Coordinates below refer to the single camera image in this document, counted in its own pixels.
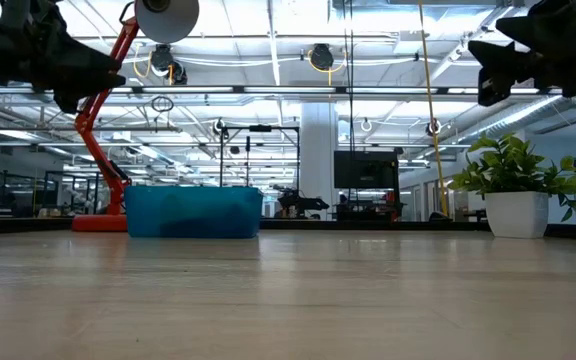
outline yellow pole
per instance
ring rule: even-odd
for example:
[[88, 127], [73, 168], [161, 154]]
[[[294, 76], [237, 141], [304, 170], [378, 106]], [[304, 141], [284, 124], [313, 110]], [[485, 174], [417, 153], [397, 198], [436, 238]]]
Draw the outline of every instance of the yellow pole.
[[428, 92], [428, 107], [430, 108], [430, 130], [432, 132], [432, 140], [435, 145], [435, 157], [437, 158], [437, 171], [439, 172], [439, 184], [441, 187], [441, 209], [444, 215], [448, 215], [448, 206], [446, 204], [446, 187], [444, 185], [444, 174], [441, 170], [441, 156], [439, 155], [439, 139], [435, 131], [435, 114], [432, 109], [432, 93], [430, 92], [430, 70], [428, 69], [428, 47], [426, 46], [426, 33], [424, 31], [424, 2], [419, 0], [419, 19], [421, 20], [421, 43], [424, 47], [424, 67], [426, 70], [426, 91]]

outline ceiling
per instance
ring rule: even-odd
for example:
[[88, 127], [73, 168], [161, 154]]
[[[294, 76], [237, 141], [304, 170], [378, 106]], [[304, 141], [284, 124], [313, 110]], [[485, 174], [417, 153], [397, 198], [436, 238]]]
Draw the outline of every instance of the ceiling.
[[[119, 14], [126, 3], [125, 0], [64, 0], [58, 5], [71, 36], [108, 53], [121, 30]], [[343, 19], [342, 0], [200, 0], [201, 12], [197, 25], [188, 38], [173, 44], [172, 52], [187, 71], [188, 86], [348, 86], [350, 69], [354, 70], [352, 86], [425, 86], [424, 51], [416, 1], [396, 1], [398, 5], [391, 3], [395, 1], [356, 0], [353, 2], [353, 21], [350, 22]], [[527, 12], [525, 7], [499, 8], [496, 1], [490, 0], [427, 1], [425, 4], [424, 29], [431, 86], [452, 89], [477, 86], [480, 66], [467, 51], [467, 42], [477, 39], [507, 44], [509, 39], [494, 30], [494, 21]], [[349, 13], [350, 2], [346, 6]], [[274, 29], [274, 37], [270, 36], [271, 29]], [[344, 33], [349, 35], [351, 30], [352, 39]], [[308, 52], [316, 43], [329, 44], [335, 56], [339, 71], [331, 74], [330, 78], [328, 74], [316, 71], [308, 61]], [[347, 43], [348, 48], [354, 50], [352, 66], [345, 66], [347, 64], [344, 62]], [[133, 44], [121, 70], [121, 74], [128, 79], [128, 85], [166, 85], [165, 79], [148, 73], [148, 54], [154, 45], [143, 34]], [[513, 96], [493, 107], [483, 108], [476, 104], [476, 96], [470, 94], [438, 95], [434, 99], [434, 116], [444, 125], [440, 134], [442, 141], [453, 142], [453, 137], [458, 140], [460, 134], [467, 134], [477, 126], [486, 126], [487, 121], [495, 119], [500, 112], [519, 111], [543, 100], [543, 97], [536, 95], [523, 98]], [[120, 143], [187, 143], [189, 145], [149, 148], [177, 165], [197, 167], [192, 172], [194, 175], [185, 176], [195, 183], [210, 181], [210, 176], [201, 174], [214, 170], [207, 166], [217, 164], [215, 157], [218, 148], [193, 149], [190, 144], [217, 142], [218, 136], [212, 130], [217, 119], [227, 126], [299, 126], [304, 101], [333, 102], [340, 119], [340, 136], [349, 132], [349, 119], [352, 117], [360, 144], [429, 144], [431, 141], [424, 130], [430, 116], [423, 93], [398, 98], [379, 94], [361, 97], [353, 103], [353, 114], [350, 114], [347, 96], [320, 96], [315, 99], [303, 94], [169, 95], [175, 107], [169, 113], [160, 114], [151, 106], [155, 96], [111, 96], [109, 105], [101, 110], [97, 120], [100, 127], [98, 137]], [[561, 116], [574, 116], [575, 103], [555, 105], [563, 114]], [[50, 131], [34, 131], [32, 136], [46, 143], [80, 142], [74, 131], [68, 131], [73, 126], [74, 118], [58, 110], [45, 97], [0, 94], [0, 126], [49, 128]], [[370, 129], [362, 129], [361, 125], [366, 121], [370, 123]], [[543, 120], [542, 125], [536, 125], [535, 120], [526, 126], [530, 131], [538, 131], [552, 125], [549, 122], [557, 121], [553, 117]], [[101, 131], [104, 127], [114, 130]], [[0, 142], [2, 139], [30, 141], [18, 133], [12, 133], [17, 136], [9, 135], [11, 133], [6, 135], [0, 132]], [[277, 147], [254, 148], [251, 153], [254, 159], [272, 162], [296, 157], [289, 136], [279, 132], [260, 134], [243, 131], [232, 143], [245, 141], [247, 135], [253, 141], [278, 144]], [[53, 151], [56, 156], [86, 155], [83, 147], [51, 148], [57, 149]], [[418, 158], [420, 154], [423, 157], [423, 151], [418, 148], [406, 151], [407, 157]], [[455, 151], [458, 149], [447, 149], [444, 154], [450, 155]], [[120, 164], [162, 165], [160, 160], [150, 161], [147, 154], [134, 154], [119, 145], [108, 152]], [[228, 156], [243, 157], [242, 154]], [[84, 156], [76, 161], [86, 163], [87, 160]], [[241, 164], [240, 159], [231, 165]], [[259, 179], [292, 182], [294, 170], [290, 162], [279, 161], [273, 166], [265, 168], [268, 170], [266, 173], [272, 176], [260, 176]], [[170, 171], [158, 174], [170, 176]], [[231, 175], [239, 178], [242, 173]]]

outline white column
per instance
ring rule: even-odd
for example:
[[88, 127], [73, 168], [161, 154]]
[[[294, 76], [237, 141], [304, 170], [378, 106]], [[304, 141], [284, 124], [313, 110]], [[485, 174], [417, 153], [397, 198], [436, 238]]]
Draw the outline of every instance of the white column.
[[333, 176], [333, 156], [337, 148], [337, 120], [335, 104], [305, 103], [301, 108], [301, 172], [299, 188], [309, 198], [321, 198], [330, 205], [327, 211], [311, 211], [321, 220], [332, 220], [326, 213], [333, 212], [339, 202]]

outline blue plastic bin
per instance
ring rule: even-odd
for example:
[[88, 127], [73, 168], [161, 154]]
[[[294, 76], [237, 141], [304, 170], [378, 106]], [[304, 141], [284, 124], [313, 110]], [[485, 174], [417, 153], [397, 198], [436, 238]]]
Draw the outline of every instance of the blue plastic bin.
[[256, 188], [129, 186], [132, 237], [236, 238], [257, 236], [263, 195]]

